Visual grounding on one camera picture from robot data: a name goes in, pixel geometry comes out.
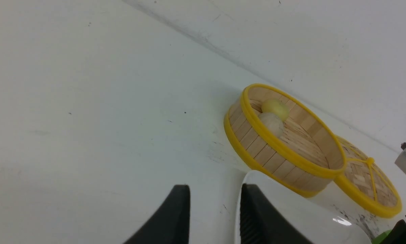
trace yellow plastic rim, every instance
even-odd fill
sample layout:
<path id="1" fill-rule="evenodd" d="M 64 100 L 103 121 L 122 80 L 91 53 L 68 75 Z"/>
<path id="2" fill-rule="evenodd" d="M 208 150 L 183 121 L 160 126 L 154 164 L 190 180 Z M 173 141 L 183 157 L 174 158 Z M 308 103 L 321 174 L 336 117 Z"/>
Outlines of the yellow plastic rim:
<path id="1" fill-rule="evenodd" d="M 296 187 L 293 187 L 285 182 L 283 182 L 281 179 L 275 177 L 270 173 L 268 170 L 263 168 L 257 161 L 253 159 L 253 157 L 243 148 L 243 146 L 240 144 L 240 141 L 237 140 L 236 136 L 234 135 L 233 129 L 231 128 L 230 125 L 230 120 L 229 120 L 229 111 L 226 113 L 226 116 L 224 117 L 224 130 L 226 131 L 227 138 L 230 141 L 231 146 L 233 147 L 234 151 L 240 156 L 240 158 L 245 162 L 245 164 L 248 165 L 251 169 L 259 170 L 260 172 L 266 174 L 267 176 L 271 177 L 272 179 L 276 180 L 277 182 L 280 182 L 280 184 L 284 185 L 288 189 L 294 191 L 295 193 L 305 197 L 305 198 L 311 198 L 316 196 L 320 191 L 305 191 L 305 190 L 300 190 Z"/>
<path id="2" fill-rule="evenodd" d="M 395 187 L 393 186 L 393 184 L 391 182 L 385 181 L 385 183 L 387 183 L 387 186 L 392 190 L 393 194 L 397 198 L 397 204 L 394 207 L 387 207 L 387 206 L 380 204 L 376 200 L 372 200 L 366 194 L 364 194 L 362 191 L 360 191 L 358 188 L 356 188 L 349 181 L 349 179 L 347 179 L 347 177 L 344 174 L 339 175 L 337 178 L 335 178 L 334 182 L 353 201 L 355 201 L 365 210 L 369 211 L 370 213 L 372 213 L 374 215 L 377 215 L 382 218 L 392 218 L 401 212 L 401 209 L 402 209 L 401 199 L 400 199 L 400 196 L 399 196 L 397 190 L 395 189 Z"/>
<path id="3" fill-rule="evenodd" d="M 248 91 L 251 88 L 254 87 L 262 87 L 262 88 L 266 88 L 272 91 L 275 91 L 276 93 L 279 93 L 285 97 L 287 97 L 288 99 L 294 101 L 297 105 L 301 106 L 305 111 L 307 111 L 314 119 L 316 119 L 316 121 L 318 121 L 323 128 L 325 128 L 325 130 L 329 133 L 329 135 L 333 138 L 334 143 L 337 145 L 337 148 L 339 150 L 339 152 L 342 154 L 342 158 L 343 158 L 343 166 L 342 168 L 339 169 L 329 169 L 329 168 L 323 168 L 320 167 L 316 164 L 313 164 L 312 162 L 308 161 L 307 159 L 305 159 L 304 157 L 300 156 L 299 154 L 296 154 L 293 150 L 291 150 L 290 148 L 288 148 L 288 146 L 286 146 L 280 139 L 278 139 L 277 137 L 275 137 L 264 125 L 263 123 L 260 121 L 260 119 L 258 119 L 257 115 L 254 113 L 251 104 L 249 103 L 249 99 L 248 99 Z M 259 134 L 259 136 L 270 146 L 272 147 L 275 151 L 277 151 L 277 153 L 279 153 L 281 156 L 283 156 L 285 159 L 287 159 L 289 162 L 291 162 L 292 164 L 296 165 L 297 167 L 299 167 L 300 169 L 321 177 L 321 178 L 326 178 L 326 179 L 333 179 L 339 175 L 341 175 L 344 170 L 347 167 L 347 162 L 346 162 L 346 158 L 345 158 L 345 154 L 344 151 L 341 147 L 340 142 L 337 140 L 336 136 L 334 135 L 334 133 L 332 133 L 332 131 L 323 123 L 322 120 L 320 120 L 317 115 L 315 115 L 311 110 L 309 110 L 307 107 L 305 107 L 305 105 L 303 105 L 301 102 L 299 102 L 298 100 L 296 100 L 295 98 L 291 97 L 289 94 L 280 91 L 276 88 L 273 88 L 269 85 L 264 85 L 264 84 L 252 84 L 250 86 L 248 86 L 247 88 L 245 88 L 242 92 L 242 95 L 240 96 L 240 106 L 242 107 L 242 111 L 245 114 L 246 119 L 248 120 L 249 124 L 252 126 L 252 128 L 257 132 L 257 134 Z"/>

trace bamboo steamer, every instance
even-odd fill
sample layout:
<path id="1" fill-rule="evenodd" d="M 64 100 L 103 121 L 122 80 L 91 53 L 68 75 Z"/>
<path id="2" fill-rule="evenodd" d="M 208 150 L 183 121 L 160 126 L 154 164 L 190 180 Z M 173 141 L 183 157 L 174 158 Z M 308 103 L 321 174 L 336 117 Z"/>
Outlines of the bamboo steamer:
<path id="1" fill-rule="evenodd" d="M 401 212 L 402 204 L 397 190 L 375 164 L 361 150 L 337 136 L 346 156 L 347 167 L 334 182 L 357 204 L 383 218 L 392 218 Z"/>
<path id="2" fill-rule="evenodd" d="M 278 99 L 290 111 L 280 138 L 257 117 L 267 99 Z M 346 168 L 342 147 L 329 128 L 301 102 L 269 85 L 245 88 L 226 113 L 224 129 L 251 169 L 304 197 L 315 196 Z"/>

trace white surface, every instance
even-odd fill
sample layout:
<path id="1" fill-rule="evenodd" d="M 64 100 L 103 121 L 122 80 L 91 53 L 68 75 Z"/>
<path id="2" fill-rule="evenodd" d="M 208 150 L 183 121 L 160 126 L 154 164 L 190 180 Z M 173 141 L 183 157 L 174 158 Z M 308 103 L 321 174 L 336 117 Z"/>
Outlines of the white surface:
<path id="1" fill-rule="evenodd" d="M 125 0 L 400 152 L 406 0 Z"/>
<path id="2" fill-rule="evenodd" d="M 119 244 L 174 184 L 191 187 L 191 243 L 231 243 L 248 168 L 222 120 L 253 82 L 122 1 L 0 1 L 0 244 Z M 397 154 L 311 109 L 376 158 L 405 214 Z M 334 184 L 311 201 L 366 215 Z"/>
<path id="3" fill-rule="evenodd" d="M 252 170 L 242 184 L 255 184 L 259 187 L 274 208 L 303 236 L 315 244 L 370 244 L 370 239 L 356 224 L 327 210 L 310 204 L 302 196 L 294 193 L 265 174 Z M 240 199 L 236 207 L 234 242 L 240 244 Z"/>

